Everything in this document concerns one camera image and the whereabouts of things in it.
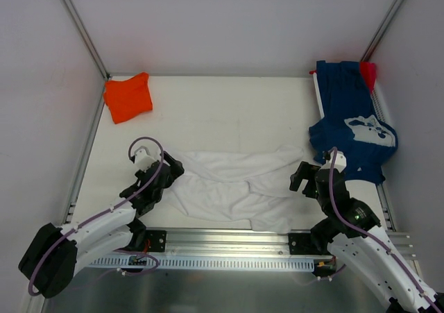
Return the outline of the white t shirt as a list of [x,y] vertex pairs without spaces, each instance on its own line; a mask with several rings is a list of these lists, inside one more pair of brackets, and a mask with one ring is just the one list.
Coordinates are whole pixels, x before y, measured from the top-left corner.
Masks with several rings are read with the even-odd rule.
[[185,172],[163,200],[191,218],[249,221],[254,231],[284,234],[296,216],[290,176],[303,155],[300,147],[291,145],[270,153],[175,151]]

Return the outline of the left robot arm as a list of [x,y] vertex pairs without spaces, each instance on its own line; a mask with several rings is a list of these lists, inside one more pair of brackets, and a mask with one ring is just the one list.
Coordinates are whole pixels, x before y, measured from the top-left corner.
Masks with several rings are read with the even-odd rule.
[[182,163],[167,152],[160,160],[145,157],[136,182],[109,208],[79,223],[42,226],[18,264],[32,295],[57,296],[79,271],[112,251],[140,252],[147,238],[141,217],[184,172]]

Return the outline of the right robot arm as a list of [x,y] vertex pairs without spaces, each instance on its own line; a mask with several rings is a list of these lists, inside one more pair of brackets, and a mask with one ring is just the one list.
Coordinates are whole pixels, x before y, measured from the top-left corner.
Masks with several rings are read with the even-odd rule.
[[386,312],[442,312],[443,294],[409,266],[369,205],[351,197],[343,174],[301,162],[290,176],[293,192],[317,200],[326,218],[306,238],[289,235],[291,253],[337,257],[375,295]]

